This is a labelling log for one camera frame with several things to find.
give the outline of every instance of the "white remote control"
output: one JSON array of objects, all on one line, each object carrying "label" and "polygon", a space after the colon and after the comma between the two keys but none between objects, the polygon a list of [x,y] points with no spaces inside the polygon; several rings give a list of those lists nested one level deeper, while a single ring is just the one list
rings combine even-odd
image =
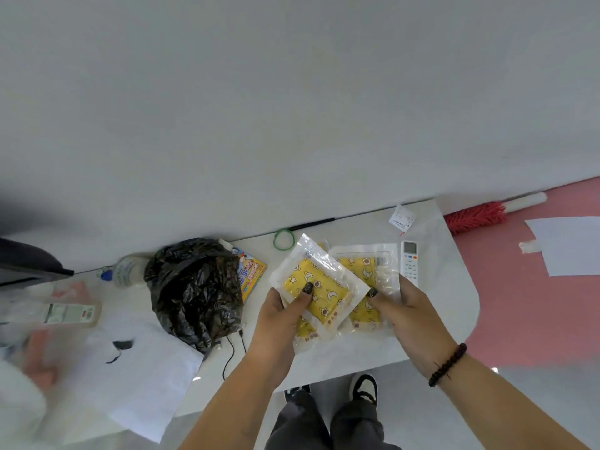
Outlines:
[{"label": "white remote control", "polygon": [[400,274],[416,287],[419,287],[419,264],[415,242],[402,242]]}]

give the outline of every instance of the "dark wooden bead bracelet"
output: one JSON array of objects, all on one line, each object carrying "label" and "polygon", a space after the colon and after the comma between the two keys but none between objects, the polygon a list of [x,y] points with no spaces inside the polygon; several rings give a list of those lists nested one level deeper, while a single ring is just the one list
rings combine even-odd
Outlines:
[{"label": "dark wooden bead bracelet", "polygon": [[450,359],[440,366],[439,370],[434,372],[429,378],[429,386],[434,387],[440,381],[441,378],[446,376],[450,368],[452,368],[456,362],[458,362],[462,356],[467,352],[467,345],[461,342],[456,350],[454,351],[454,355],[450,357]]}]

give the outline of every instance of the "black and white sneaker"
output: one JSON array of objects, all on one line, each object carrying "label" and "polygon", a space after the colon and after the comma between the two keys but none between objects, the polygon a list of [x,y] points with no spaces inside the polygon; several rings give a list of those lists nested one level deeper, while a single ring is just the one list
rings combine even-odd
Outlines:
[{"label": "black and white sneaker", "polygon": [[284,391],[283,393],[286,396],[286,403],[289,403],[290,401],[292,401],[292,398],[294,397],[296,392],[299,390],[304,390],[305,392],[310,393],[310,385],[302,385],[301,387],[294,387],[290,390]]},{"label": "black and white sneaker", "polygon": [[368,372],[357,372],[350,383],[350,401],[365,400],[377,408],[377,382]]}]

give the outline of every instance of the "green rubber band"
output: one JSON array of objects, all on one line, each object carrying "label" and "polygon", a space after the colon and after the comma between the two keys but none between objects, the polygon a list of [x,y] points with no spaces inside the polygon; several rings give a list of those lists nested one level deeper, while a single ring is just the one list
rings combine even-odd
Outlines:
[{"label": "green rubber band", "polygon": [[[279,237],[280,234],[282,234],[283,232],[287,232],[289,235],[292,236],[292,244],[289,246],[289,248],[280,248],[279,246],[277,246],[277,237]],[[280,229],[277,232],[275,232],[275,237],[273,238],[273,246],[275,247],[275,249],[277,251],[289,251],[290,249],[292,249],[294,247],[294,245],[296,244],[296,237],[294,236],[294,234],[292,234],[289,229]]]}]

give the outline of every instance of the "gray pants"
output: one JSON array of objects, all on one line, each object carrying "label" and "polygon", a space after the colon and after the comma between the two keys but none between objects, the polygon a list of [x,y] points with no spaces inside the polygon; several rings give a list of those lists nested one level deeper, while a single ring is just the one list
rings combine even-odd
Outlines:
[{"label": "gray pants", "polygon": [[299,390],[279,413],[265,450],[400,450],[383,442],[370,402],[347,402],[331,420],[331,436],[313,396]]}]

